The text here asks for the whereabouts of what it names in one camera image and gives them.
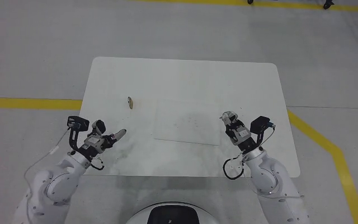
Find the white table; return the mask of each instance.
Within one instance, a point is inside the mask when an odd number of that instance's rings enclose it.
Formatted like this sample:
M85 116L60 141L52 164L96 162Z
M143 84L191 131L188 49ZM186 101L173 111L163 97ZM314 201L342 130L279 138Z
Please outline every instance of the white table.
M133 99L133 110L128 96ZM269 117L277 127L264 148L286 166L291 177L299 176L274 64L95 58L80 116L90 122L103 120L106 133L125 128L127 134L100 155L105 164L102 171L88 169L86 174L224 176L224 161L240 153L219 119L228 110L235 111L248 127L260 115ZM82 133L79 141L85 136ZM228 167L229 174L239 170L236 161Z

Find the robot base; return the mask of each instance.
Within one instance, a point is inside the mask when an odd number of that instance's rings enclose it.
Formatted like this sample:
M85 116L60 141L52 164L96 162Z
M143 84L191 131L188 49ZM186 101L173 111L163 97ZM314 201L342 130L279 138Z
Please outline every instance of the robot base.
M163 202L142 209L132 216L126 224L219 224L207 211L192 204L182 202Z

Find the yellow floor line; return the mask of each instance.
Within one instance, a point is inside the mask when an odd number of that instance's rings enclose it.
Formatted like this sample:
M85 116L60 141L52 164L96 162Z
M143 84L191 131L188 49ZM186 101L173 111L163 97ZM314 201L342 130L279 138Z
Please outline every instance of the yellow floor line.
M191 4L220 4L227 6L255 6L255 7L273 7L273 8L295 8L301 10L324 10L323 4L309 4L299 2L259 2L255 1L253 4L248 4L247 0L130 0L137 2L164 2L164 3L191 3ZM336 4L331 6L329 10L335 11L352 11L358 12L358 6L342 6Z
M82 100L0 98L0 108L80 110Z
M81 105L82 100L0 98L0 108L80 110ZM354 220L354 224L358 224L358 195L342 150L330 142L323 135L314 130L306 122L301 120L298 116L293 114L290 110L288 110L288 115L291 124L297 127L301 132L303 132L332 155L348 206Z
M319 144L322 148L327 150L335 162L338 176L340 177L343 191L346 196L348 206L350 208L354 224L358 224L358 195L354 186L353 178L349 172L344 154L340 148L329 141L326 137L314 130L310 125L301 120L298 116L287 110L291 124L297 127L310 139Z

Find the concrete floor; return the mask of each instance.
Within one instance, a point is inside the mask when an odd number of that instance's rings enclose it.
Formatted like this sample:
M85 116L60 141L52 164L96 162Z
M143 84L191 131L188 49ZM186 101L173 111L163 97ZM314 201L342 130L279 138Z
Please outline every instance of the concrete floor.
M0 30L0 97L82 99L97 56L274 63L288 108L344 151L358 186L356 12L3 0ZM3 223L26 190L23 172L52 148L72 114L79 112L0 109ZM292 129L301 167L294 182L312 223L353 223L331 155ZM60 146L32 173L69 149ZM220 223L267 223L244 179L129 176L84 176L66 223L122 224L165 200L196 204Z

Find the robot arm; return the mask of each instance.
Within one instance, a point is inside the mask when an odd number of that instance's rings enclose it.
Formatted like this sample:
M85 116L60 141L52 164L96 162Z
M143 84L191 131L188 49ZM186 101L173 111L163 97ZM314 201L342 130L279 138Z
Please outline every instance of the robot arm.
M251 180L267 221L270 224L297 223L310 224L309 215L296 186L285 166L267 155L261 147L264 131L275 125L263 116L251 123L248 130L238 119L238 115L227 111L221 117L226 134L243 153L243 162L250 168ZM255 142L251 132L257 134Z
M69 143L71 152L53 167L36 174L24 198L17 207L12 223L64 224L69 211L71 196L78 187L78 181L92 165L92 159L105 149L111 148L126 133L125 129L116 134L103 136L106 128L101 120L92 124L84 144L77 147L78 132L88 130L89 121L78 116L70 116L67 122L71 129Z

